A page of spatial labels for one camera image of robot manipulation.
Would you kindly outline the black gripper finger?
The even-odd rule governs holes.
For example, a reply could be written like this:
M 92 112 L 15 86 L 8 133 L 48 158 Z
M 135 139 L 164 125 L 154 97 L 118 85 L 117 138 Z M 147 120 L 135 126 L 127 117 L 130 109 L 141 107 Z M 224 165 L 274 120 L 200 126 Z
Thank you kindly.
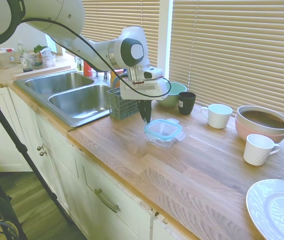
M 150 123 L 151 121 L 151 113 L 152 113 L 152 101 L 151 100 L 146 100 L 144 103 L 144 108 L 145 108 L 145 119 L 147 123 Z
M 145 101 L 144 100 L 138 100 L 138 110 L 140 113 L 140 116 L 144 123 L 146 123 L 146 110 L 145 110 Z

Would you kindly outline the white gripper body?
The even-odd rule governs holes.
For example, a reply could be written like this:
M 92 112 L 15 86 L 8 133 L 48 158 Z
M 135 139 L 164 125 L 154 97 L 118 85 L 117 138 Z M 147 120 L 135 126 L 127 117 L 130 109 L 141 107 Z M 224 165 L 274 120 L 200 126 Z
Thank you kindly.
M 134 85 L 127 76 L 120 80 L 120 95 L 124 100 L 164 100 L 169 93 L 169 81 L 163 77 Z

